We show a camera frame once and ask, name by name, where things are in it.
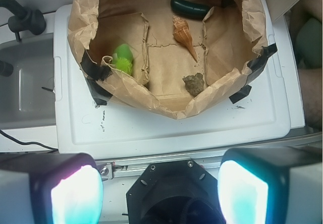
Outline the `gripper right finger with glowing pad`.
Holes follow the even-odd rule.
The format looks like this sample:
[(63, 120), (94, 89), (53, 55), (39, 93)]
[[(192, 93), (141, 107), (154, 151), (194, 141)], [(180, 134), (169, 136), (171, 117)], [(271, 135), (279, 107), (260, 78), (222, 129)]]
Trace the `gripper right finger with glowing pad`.
[(227, 223), (322, 223), (322, 149), (230, 148), (218, 196)]

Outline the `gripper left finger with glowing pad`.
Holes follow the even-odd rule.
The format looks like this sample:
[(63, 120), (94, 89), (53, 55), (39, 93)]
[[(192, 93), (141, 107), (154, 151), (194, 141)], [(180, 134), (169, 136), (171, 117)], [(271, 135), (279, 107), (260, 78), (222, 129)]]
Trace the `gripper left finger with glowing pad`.
[(98, 223), (102, 203), (89, 154), (1, 154), (1, 223)]

